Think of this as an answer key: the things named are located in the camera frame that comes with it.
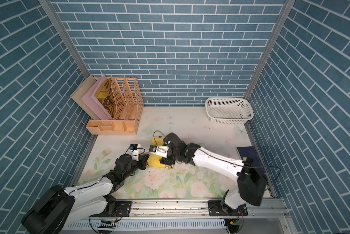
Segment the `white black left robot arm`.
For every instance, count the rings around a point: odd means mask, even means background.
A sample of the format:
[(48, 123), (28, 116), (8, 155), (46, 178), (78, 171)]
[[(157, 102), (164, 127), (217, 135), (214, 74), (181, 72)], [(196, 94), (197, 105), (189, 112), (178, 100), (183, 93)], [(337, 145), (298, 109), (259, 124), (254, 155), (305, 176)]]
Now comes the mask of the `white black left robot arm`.
[(134, 160), (124, 154), (115, 161), (114, 169), (96, 181), (67, 188), (51, 187), (24, 215), (21, 224), (31, 234), (58, 234), (63, 227), (93, 215), (123, 217), (128, 211), (116, 204), (112, 193), (137, 170), (145, 170), (149, 156), (142, 154)]

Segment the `yellow cartoon pillowcase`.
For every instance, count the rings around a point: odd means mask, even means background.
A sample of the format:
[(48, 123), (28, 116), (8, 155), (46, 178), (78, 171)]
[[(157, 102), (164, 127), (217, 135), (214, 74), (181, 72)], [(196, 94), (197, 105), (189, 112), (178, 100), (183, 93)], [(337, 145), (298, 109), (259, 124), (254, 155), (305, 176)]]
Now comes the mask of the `yellow cartoon pillowcase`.
[[(159, 143), (160, 146), (163, 145), (163, 139), (164, 137), (154, 137), (151, 141), (151, 146), (157, 146), (157, 144)], [(152, 153), (151, 151), (149, 152), (150, 156), (147, 160), (147, 165), (149, 167), (155, 167), (155, 168), (167, 168), (167, 169), (173, 169), (174, 168), (174, 164), (172, 165), (167, 165), (161, 162), (161, 160), (163, 159), (161, 156), (156, 155), (155, 153)]]

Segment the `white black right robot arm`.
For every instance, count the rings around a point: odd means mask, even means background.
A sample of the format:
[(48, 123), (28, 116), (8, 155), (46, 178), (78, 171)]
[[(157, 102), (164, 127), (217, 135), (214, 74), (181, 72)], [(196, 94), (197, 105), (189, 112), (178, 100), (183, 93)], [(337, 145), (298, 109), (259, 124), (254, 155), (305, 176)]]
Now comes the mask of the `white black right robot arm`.
[(186, 144), (174, 133), (164, 137), (164, 142), (157, 146), (156, 154), (162, 157), (164, 164), (178, 161), (207, 168), (237, 183), (234, 189), (227, 190), (222, 199), (221, 206), (226, 212), (236, 211), (246, 203), (257, 207), (262, 203), (268, 179), (262, 167), (252, 158), (227, 158), (198, 144)]

